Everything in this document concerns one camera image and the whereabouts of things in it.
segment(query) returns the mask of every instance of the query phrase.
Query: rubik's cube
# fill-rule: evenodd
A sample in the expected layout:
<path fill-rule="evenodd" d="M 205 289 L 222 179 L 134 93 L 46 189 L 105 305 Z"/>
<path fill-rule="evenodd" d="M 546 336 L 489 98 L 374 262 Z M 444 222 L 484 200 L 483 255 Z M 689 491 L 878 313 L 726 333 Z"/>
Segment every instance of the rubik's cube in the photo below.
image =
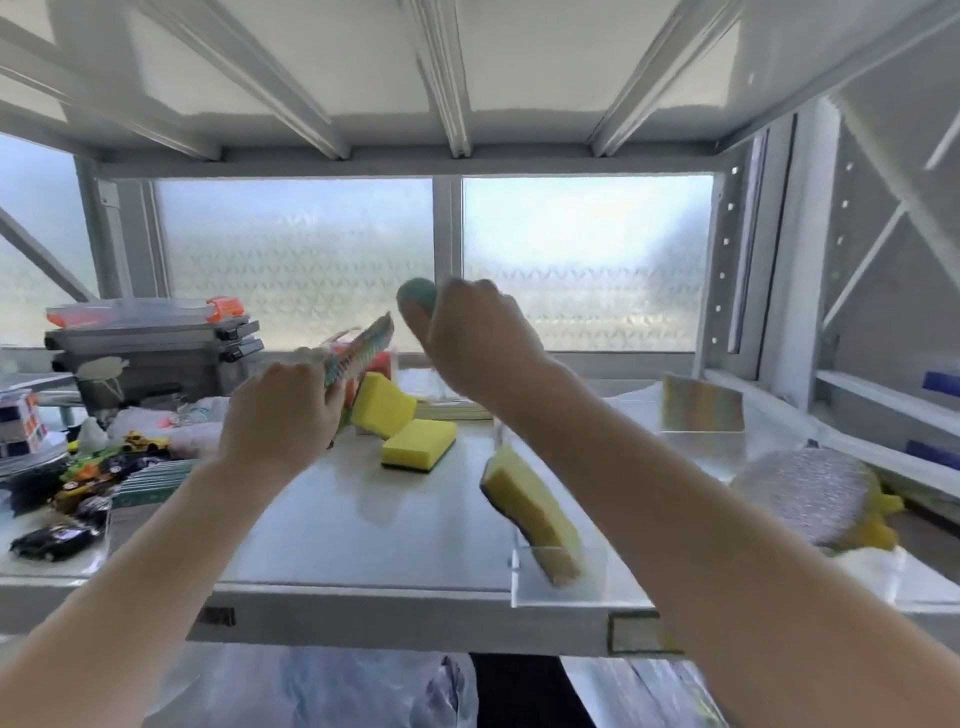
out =
<path fill-rule="evenodd" d="M 0 394 L 0 457 L 38 452 L 46 436 L 33 392 L 18 389 Z"/>

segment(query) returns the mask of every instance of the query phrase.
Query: steel wool scrubber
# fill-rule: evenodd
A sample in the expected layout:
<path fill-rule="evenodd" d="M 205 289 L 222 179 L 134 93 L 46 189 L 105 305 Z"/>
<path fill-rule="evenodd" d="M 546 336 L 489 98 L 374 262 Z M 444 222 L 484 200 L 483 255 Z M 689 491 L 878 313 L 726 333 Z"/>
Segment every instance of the steel wool scrubber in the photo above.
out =
<path fill-rule="evenodd" d="M 836 547 L 871 510 L 873 471 L 832 449 L 772 452 L 731 482 L 741 496 L 777 516 L 810 543 Z"/>

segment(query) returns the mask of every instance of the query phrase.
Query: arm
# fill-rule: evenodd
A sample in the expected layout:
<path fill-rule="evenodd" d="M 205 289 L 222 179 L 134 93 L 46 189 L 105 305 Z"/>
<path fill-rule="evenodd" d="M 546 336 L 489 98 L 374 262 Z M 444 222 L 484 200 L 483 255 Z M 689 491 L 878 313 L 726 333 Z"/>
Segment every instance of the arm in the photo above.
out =
<path fill-rule="evenodd" d="M 233 395 L 220 455 L 0 670 L 0 725 L 139 726 L 214 582 L 271 500 L 322 455 L 343 387 L 271 366 Z"/>
<path fill-rule="evenodd" d="M 747 727 L 939 725 L 960 662 L 814 548 L 594 396 L 512 299 L 454 281 L 404 318 L 451 386 L 539 455 Z"/>

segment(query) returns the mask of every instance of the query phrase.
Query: scrub sponge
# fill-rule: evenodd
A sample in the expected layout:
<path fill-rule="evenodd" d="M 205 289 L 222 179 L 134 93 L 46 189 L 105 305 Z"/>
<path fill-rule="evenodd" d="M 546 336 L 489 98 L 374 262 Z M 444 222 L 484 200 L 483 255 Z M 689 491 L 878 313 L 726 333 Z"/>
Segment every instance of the scrub sponge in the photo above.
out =
<path fill-rule="evenodd" d="M 373 434 L 393 437 L 414 419 L 417 398 L 377 372 L 367 372 L 353 401 L 350 421 Z"/>
<path fill-rule="evenodd" d="M 743 432 L 743 395 L 686 376 L 663 378 L 664 432 Z"/>
<path fill-rule="evenodd" d="M 580 576 L 580 534 L 546 483 L 509 445 L 487 463 L 480 490 L 535 547 L 534 558 L 551 583 L 562 586 Z"/>
<path fill-rule="evenodd" d="M 414 420 L 383 444 L 380 462 L 389 468 L 429 473 L 457 439 L 457 425 Z"/>

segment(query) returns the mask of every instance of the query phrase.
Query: window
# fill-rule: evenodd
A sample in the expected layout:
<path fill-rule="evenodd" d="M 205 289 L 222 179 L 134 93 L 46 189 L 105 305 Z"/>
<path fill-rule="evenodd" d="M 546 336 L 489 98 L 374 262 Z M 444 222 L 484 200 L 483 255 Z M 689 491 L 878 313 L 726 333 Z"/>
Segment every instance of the window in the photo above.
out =
<path fill-rule="evenodd" d="M 91 291 L 97 291 L 73 157 L 0 134 L 0 206 Z M 0 343 L 43 346 L 48 306 L 72 303 L 0 237 Z"/>
<path fill-rule="evenodd" d="M 713 177 L 464 179 L 464 268 L 555 352 L 693 352 Z"/>
<path fill-rule="evenodd" d="M 156 184 L 171 293 L 239 298 L 267 349 L 316 346 L 386 310 L 400 351 L 420 345 L 396 312 L 407 279 L 433 279 L 430 180 Z"/>

